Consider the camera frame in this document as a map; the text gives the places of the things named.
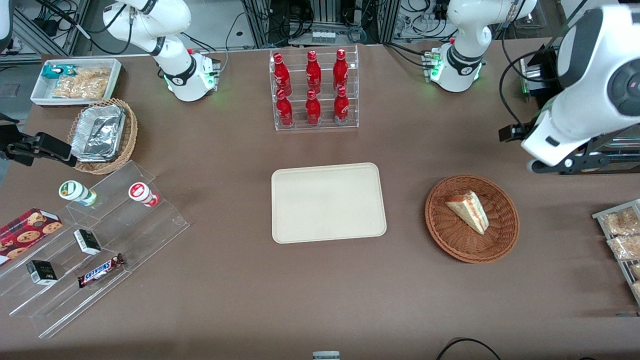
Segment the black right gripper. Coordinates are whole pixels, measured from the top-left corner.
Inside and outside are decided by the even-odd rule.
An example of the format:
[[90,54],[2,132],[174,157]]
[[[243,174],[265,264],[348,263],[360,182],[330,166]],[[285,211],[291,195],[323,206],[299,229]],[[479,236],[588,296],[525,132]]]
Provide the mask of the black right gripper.
[[1,159],[19,164],[33,164],[38,155],[41,158],[58,161],[66,166],[75,167],[77,157],[72,153],[68,143],[45,132],[38,132],[38,140],[21,140],[17,142],[0,142]]

